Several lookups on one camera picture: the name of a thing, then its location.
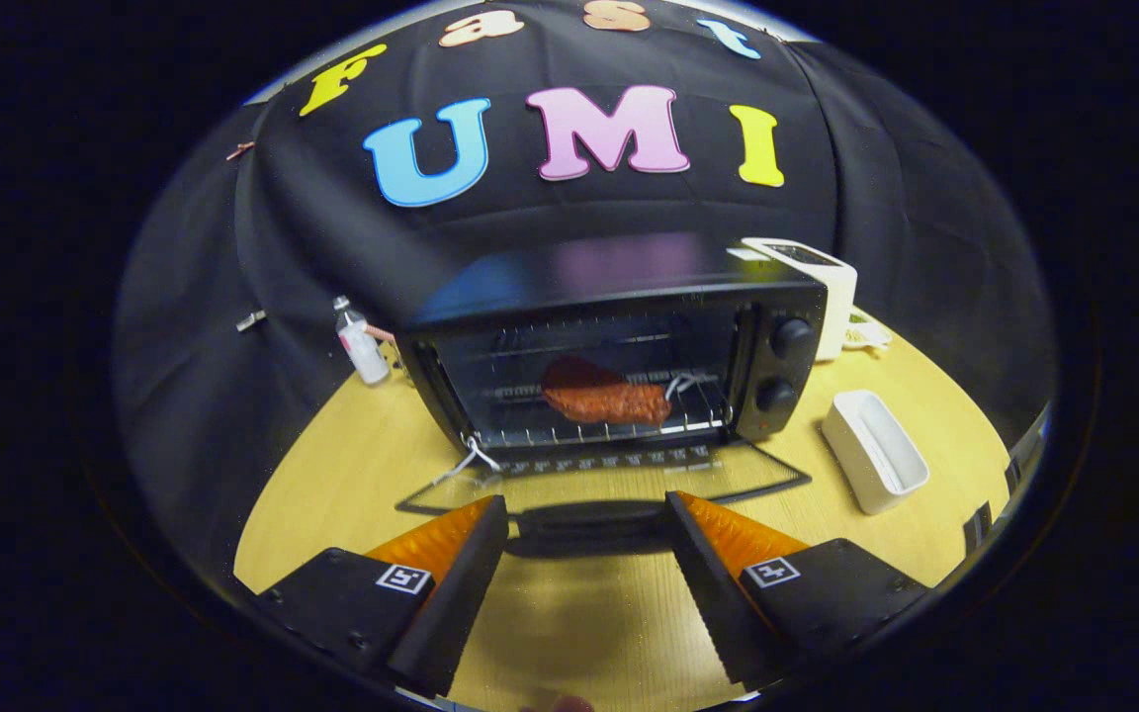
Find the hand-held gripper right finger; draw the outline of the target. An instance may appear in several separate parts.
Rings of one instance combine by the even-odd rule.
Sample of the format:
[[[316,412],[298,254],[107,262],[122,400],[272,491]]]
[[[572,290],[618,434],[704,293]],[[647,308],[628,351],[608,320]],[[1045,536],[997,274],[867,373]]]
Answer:
[[[747,690],[827,666],[929,594],[849,538],[805,545],[682,490],[665,496],[665,531],[720,663]]]

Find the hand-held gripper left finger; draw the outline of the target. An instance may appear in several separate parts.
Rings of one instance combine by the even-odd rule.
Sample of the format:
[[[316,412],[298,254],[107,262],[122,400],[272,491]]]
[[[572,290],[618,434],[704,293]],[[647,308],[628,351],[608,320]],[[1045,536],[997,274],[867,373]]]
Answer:
[[[351,674],[443,697],[507,537],[505,497],[480,497],[364,554],[317,553],[259,609]]]

